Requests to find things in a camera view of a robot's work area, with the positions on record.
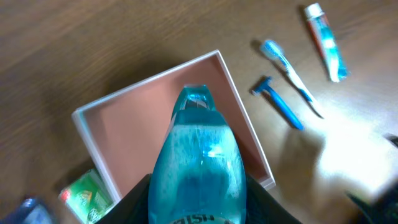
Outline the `clear pump soap bottle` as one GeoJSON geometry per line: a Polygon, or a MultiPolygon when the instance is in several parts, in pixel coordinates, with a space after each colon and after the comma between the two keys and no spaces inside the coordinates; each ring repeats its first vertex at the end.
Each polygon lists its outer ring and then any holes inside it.
{"type": "Polygon", "coordinates": [[[37,197],[25,199],[14,211],[1,219],[1,224],[56,224],[56,219],[37,197]]]}

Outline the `green Dettol soap box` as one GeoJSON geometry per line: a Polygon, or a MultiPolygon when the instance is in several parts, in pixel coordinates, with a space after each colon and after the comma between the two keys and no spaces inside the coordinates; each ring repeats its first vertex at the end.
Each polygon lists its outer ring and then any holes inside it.
{"type": "Polygon", "coordinates": [[[80,223],[100,221],[114,206],[114,201],[96,169],[91,169],[65,187],[58,196],[80,223]]]}

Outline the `blue Listerine mouthwash bottle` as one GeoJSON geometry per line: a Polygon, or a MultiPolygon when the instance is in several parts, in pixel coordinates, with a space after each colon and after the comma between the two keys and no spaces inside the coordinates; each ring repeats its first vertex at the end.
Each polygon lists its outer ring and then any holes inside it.
{"type": "Polygon", "coordinates": [[[184,86],[150,180],[149,223],[244,223],[246,203],[233,131],[207,86],[184,86]]]}

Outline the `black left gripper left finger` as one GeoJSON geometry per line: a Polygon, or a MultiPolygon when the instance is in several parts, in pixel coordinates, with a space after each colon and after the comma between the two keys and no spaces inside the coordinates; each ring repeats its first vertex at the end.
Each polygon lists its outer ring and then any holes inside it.
{"type": "Polygon", "coordinates": [[[148,194],[151,174],[145,175],[96,224],[148,224],[148,194]]]}

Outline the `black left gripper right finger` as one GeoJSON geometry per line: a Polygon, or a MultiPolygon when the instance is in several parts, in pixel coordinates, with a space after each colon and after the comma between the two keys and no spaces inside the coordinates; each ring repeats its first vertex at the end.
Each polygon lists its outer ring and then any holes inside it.
{"type": "Polygon", "coordinates": [[[245,224],[301,224],[249,174],[246,175],[246,187],[245,224]]]}

